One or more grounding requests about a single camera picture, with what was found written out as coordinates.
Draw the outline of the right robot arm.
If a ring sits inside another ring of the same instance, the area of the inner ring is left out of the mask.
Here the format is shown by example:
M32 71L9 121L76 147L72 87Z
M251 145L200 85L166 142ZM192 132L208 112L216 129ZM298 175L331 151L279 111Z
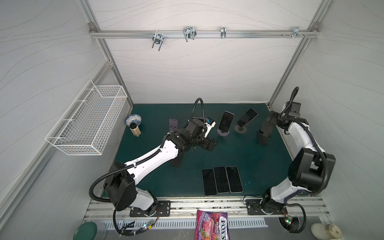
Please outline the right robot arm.
M327 154L312 135L309 123L300 117L301 104L294 101L299 87L292 91L281 112L270 111L258 130L258 144L267 145L275 127L284 130L294 139L299 152L288 169L288 176L280 184L268 188L262 196L260 207L266 215L282 212L285 207L304 207L288 201L299 193L311 196L320 194L328 185L336 163L334 155Z

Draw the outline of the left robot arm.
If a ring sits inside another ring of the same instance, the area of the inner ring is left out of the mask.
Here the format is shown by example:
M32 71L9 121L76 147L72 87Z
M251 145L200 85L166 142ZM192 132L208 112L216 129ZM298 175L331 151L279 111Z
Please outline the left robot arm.
M89 188L92 200L111 203L117 212L127 208L138 208L147 216L152 216L159 201L149 191L138 188L138 184L148 174L166 162L180 167L184 153L192 147L200 147L211 152L217 140L208 135L216 122L205 116L196 118L190 114L187 123L180 129L170 129L161 144L150 152L125 163L115 162L110 171L97 178Z

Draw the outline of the white-edged phone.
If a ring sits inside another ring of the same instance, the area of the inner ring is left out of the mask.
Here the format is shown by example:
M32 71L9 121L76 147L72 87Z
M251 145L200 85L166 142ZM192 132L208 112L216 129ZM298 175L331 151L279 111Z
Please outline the white-edged phone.
M240 178L240 173L237 166L226 167L228 182L231 193L242 193L243 185Z

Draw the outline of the purple phone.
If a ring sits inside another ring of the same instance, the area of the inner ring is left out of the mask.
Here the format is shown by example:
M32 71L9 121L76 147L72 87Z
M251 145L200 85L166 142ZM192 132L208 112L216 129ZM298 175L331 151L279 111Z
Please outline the purple phone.
M228 182L227 172L225 167L214 167L215 181L217 186L217 192L229 193L230 186Z

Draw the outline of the landscape phone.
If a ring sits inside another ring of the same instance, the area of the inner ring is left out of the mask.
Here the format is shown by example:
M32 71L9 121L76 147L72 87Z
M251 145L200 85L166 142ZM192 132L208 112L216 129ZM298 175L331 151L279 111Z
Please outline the landscape phone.
M216 180L213 169L202 170L204 194L206 196L214 196L217 194Z

